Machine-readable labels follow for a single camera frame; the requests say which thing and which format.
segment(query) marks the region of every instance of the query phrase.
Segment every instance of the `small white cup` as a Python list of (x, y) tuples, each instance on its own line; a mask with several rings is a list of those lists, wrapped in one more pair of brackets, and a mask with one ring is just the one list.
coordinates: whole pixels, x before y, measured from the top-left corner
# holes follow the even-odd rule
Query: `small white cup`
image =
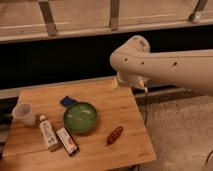
[(16, 120), (22, 121), (26, 126), (33, 126), (36, 123), (36, 117), (32, 106), (28, 103), (21, 103), (15, 106), (12, 115)]

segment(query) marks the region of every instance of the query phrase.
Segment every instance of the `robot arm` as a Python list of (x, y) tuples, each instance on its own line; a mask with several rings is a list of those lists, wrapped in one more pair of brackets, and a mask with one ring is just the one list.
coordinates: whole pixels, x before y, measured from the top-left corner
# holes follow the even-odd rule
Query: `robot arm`
[(213, 95), (213, 50), (149, 51), (143, 37), (133, 36), (111, 54), (120, 85), (143, 88), (152, 79)]

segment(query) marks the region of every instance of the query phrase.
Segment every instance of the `green bowl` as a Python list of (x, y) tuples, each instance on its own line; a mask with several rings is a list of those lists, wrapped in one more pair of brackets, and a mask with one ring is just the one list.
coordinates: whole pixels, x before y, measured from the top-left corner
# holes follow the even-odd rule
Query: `green bowl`
[(76, 102), (65, 111), (64, 126), (70, 133), (83, 134), (96, 125), (97, 119), (94, 106), (86, 102)]

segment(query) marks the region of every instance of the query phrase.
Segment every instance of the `gray floor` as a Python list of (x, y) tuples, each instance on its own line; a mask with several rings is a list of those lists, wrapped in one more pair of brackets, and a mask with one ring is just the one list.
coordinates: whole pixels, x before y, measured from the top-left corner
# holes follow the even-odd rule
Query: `gray floor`
[[(136, 95), (145, 115), (144, 96)], [(213, 150), (213, 97), (184, 89), (148, 96), (147, 129), (157, 160), (141, 171), (201, 171)]]

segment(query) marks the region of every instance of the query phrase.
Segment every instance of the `white bottle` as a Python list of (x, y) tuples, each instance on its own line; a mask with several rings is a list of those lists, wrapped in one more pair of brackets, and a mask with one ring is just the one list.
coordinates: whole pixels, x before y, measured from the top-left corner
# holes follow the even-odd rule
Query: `white bottle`
[(44, 137), (44, 143), (50, 151), (56, 150), (59, 147), (59, 143), (50, 121), (46, 119), (46, 116), (41, 115), (40, 122), (39, 127)]

